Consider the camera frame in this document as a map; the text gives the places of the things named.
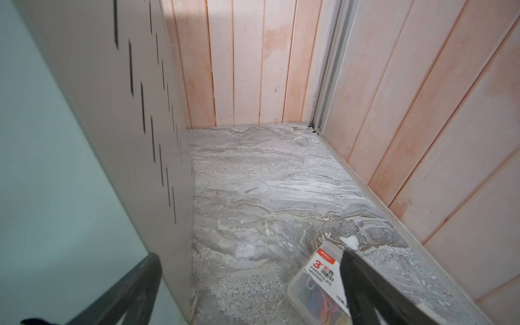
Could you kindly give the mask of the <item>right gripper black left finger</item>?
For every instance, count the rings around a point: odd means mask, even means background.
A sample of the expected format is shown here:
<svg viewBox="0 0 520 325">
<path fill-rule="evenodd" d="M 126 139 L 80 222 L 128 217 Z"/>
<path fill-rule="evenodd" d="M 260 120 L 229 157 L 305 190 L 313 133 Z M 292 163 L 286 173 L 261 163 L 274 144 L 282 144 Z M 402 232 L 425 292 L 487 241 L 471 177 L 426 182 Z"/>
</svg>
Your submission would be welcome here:
<svg viewBox="0 0 520 325">
<path fill-rule="evenodd" d="M 148 324 L 163 269 L 156 253 L 148 254 L 69 324 Z"/>
</svg>

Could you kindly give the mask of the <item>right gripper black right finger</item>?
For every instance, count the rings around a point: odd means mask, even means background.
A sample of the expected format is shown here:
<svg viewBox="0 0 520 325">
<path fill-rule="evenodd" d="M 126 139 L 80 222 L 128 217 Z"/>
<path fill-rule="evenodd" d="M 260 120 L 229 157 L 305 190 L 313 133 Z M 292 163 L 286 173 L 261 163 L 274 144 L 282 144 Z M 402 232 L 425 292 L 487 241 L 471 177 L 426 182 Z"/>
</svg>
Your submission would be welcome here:
<svg viewBox="0 0 520 325">
<path fill-rule="evenodd" d="M 353 324 L 436 323 L 353 251 L 343 252 L 340 275 Z"/>
</svg>

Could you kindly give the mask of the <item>clear paper clip box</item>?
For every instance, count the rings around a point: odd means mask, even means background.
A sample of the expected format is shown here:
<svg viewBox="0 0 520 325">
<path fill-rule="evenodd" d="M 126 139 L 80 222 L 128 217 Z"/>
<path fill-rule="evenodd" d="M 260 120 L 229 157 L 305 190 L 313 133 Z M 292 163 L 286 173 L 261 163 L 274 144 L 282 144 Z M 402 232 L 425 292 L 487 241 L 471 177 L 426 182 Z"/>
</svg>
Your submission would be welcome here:
<svg viewBox="0 0 520 325">
<path fill-rule="evenodd" d="M 340 275 L 344 251 L 352 250 L 341 250 L 323 242 L 288 286 L 291 305 L 308 324 L 353 324 Z M 423 304 L 415 305 L 435 324 L 444 324 L 440 316 Z"/>
</svg>

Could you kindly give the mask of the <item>grey metal cabinet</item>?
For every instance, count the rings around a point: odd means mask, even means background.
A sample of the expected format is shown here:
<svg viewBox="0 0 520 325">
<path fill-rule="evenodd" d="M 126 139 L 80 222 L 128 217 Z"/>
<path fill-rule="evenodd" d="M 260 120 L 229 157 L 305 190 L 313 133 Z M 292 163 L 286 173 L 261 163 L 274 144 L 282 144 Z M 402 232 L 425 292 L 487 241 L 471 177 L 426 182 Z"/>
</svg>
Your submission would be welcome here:
<svg viewBox="0 0 520 325">
<path fill-rule="evenodd" d="M 161 1 L 17 1 L 57 84 L 187 321 L 194 178 Z"/>
</svg>

